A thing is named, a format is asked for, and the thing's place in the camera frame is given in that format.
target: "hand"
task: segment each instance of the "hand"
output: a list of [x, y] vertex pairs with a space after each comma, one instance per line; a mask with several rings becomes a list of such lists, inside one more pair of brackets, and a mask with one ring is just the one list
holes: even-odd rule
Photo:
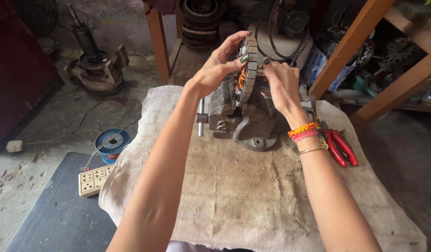
[[264, 58], [263, 69], [270, 82], [270, 93], [275, 108], [287, 119], [292, 129], [310, 123], [302, 110], [298, 95], [299, 68], [279, 64]]
[[248, 55], [243, 55], [234, 61], [226, 62], [226, 60], [235, 49], [239, 48], [242, 39], [250, 34], [249, 31], [238, 31], [226, 38], [223, 44], [212, 52], [205, 65], [189, 82], [198, 87], [201, 97], [211, 94], [227, 74], [246, 65]]

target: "concrete floor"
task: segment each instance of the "concrete floor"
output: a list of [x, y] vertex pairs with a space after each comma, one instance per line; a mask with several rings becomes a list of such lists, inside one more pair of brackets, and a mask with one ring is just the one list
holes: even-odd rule
[[[90, 106], [105, 98], [67, 82], [63, 67], [79, 51], [57, 50], [51, 55], [65, 84], [44, 99], [3, 141], [34, 142], [55, 138], [74, 129]], [[124, 82], [118, 94], [130, 94], [142, 101], [149, 88], [160, 84], [154, 56], [130, 56], [123, 69]], [[67, 152], [91, 154], [95, 138], [105, 130], [122, 128], [141, 113], [131, 99], [107, 101], [91, 111], [82, 128], [58, 143], [24, 146], [22, 152], [0, 150], [0, 252], [4, 251], [26, 215]], [[134, 137], [138, 125], [126, 129]]]
[[[53, 58], [58, 69], [63, 69], [67, 60], [78, 54], [78, 51], [61, 51]], [[160, 83], [152, 56], [130, 57], [124, 78], [119, 94], [131, 94], [140, 100], [149, 88]], [[33, 142], [61, 135], [73, 129], [87, 107], [103, 97], [65, 81], [6, 140]], [[352, 106], [342, 106], [342, 109], [347, 113], [356, 110]], [[65, 154], [68, 151], [91, 154], [97, 135], [110, 128], [123, 127], [139, 113], [132, 100], [109, 101], [89, 114], [82, 129], [61, 142], [25, 146], [22, 152], [16, 153], [0, 151], [0, 185], [3, 184], [0, 187], [0, 252], [5, 250]], [[134, 137], [137, 126], [127, 130]], [[358, 137], [376, 175], [427, 236], [431, 251], [431, 114], [392, 111], [359, 130]]]

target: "electrical socket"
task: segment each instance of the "electrical socket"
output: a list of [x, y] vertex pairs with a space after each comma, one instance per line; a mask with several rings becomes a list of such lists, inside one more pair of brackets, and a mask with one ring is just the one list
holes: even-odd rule
[[107, 176], [113, 170], [114, 164], [109, 164], [78, 175], [78, 194], [86, 198], [101, 191]]

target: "pliers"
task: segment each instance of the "pliers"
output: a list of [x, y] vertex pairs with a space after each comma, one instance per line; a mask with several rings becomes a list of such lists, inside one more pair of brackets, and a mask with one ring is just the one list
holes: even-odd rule
[[342, 155], [338, 152], [336, 148], [336, 144], [341, 148], [341, 150], [346, 154], [347, 159], [351, 162], [352, 166], [358, 166], [358, 160], [354, 155], [353, 150], [347, 144], [345, 140], [338, 134], [338, 129], [329, 129], [327, 123], [323, 119], [318, 119], [318, 123], [321, 125], [323, 129], [323, 134], [326, 140], [327, 145], [329, 145], [330, 155], [337, 161], [337, 163], [345, 168], [347, 166], [346, 161], [342, 157]]

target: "black mat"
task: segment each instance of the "black mat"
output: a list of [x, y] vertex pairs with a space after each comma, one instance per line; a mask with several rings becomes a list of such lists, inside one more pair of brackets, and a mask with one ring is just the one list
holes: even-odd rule
[[[102, 252], [116, 226], [99, 207], [99, 194], [78, 195], [78, 175], [90, 155], [68, 152], [34, 207], [8, 245], [6, 252]], [[91, 168], [106, 164], [95, 156]]]

